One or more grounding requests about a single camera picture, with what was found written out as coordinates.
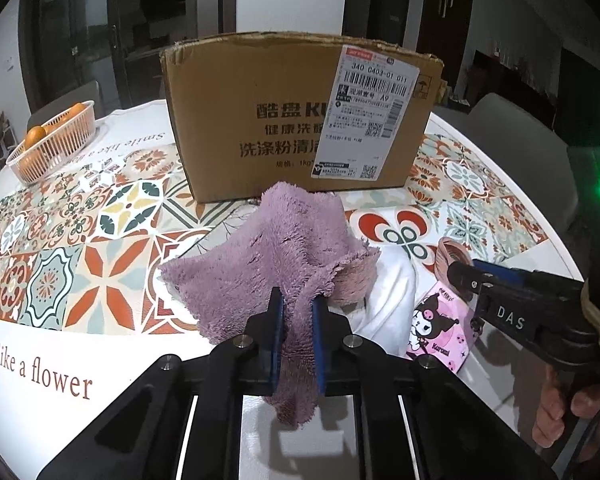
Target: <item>shipping label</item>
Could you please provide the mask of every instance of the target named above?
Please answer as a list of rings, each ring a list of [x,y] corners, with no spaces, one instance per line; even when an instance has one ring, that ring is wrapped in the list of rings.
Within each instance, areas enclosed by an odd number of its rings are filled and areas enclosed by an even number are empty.
[[[312,177],[377,180],[419,73],[393,57],[344,45]]]

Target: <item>table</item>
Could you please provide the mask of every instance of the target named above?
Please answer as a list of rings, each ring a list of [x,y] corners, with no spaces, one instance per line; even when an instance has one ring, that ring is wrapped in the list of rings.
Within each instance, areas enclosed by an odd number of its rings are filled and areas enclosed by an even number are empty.
[[[155,358],[209,352],[157,267],[224,242],[255,208],[196,203],[165,101],[116,111],[98,131],[40,184],[23,189],[10,170],[0,172],[0,453],[22,480],[35,478]],[[427,267],[443,235],[473,257],[582,278],[515,183],[434,114],[404,188],[338,195],[356,235],[389,239],[416,261],[418,294],[435,282]],[[415,240],[385,236],[406,224]],[[487,329],[459,375],[527,437],[539,366]],[[246,400],[242,478],[355,478],[351,413],[350,400],[326,399],[292,432],[260,399]]]

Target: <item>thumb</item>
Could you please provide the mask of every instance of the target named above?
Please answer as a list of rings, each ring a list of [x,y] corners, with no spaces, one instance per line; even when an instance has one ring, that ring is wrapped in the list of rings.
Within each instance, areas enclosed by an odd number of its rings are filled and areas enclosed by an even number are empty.
[[[600,411],[600,384],[577,392],[571,399],[571,411],[579,418],[593,418]]]

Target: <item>purple cloth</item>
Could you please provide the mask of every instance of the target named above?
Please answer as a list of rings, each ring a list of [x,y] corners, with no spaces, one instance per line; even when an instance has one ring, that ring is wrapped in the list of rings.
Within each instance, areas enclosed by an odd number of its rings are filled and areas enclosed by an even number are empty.
[[[318,398],[311,301],[318,294],[339,306],[362,300],[376,280],[379,255],[351,234],[337,196],[279,182],[224,244],[161,269],[213,343],[242,333],[249,316],[266,310],[271,288],[280,287],[282,368],[267,400],[280,422],[297,427],[312,418]]]

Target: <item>barcode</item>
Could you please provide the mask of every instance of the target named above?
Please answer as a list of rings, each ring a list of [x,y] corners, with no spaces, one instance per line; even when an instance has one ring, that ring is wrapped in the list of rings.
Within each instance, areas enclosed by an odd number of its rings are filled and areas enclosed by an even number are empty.
[[[360,178],[367,178],[367,179],[372,179],[373,177],[376,176],[376,170],[378,169],[377,166],[369,166],[367,164],[365,164],[362,167],[362,174],[360,175]]]
[[[369,123],[366,126],[365,137],[380,137],[382,123]]]
[[[394,99],[394,103],[391,105],[389,115],[387,115],[386,121],[384,122],[384,128],[382,129],[382,136],[385,138],[391,137],[395,129],[395,123],[398,122],[400,116],[400,110],[404,103],[400,99]]]
[[[406,85],[393,83],[391,81],[387,81],[386,79],[360,72],[352,72],[351,70],[347,70],[345,72],[344,82],[353,85],[360,85],[362,88],[375,90],[376,92],[380,93],[396,94],[400,97],[404,97],[408,90]]]

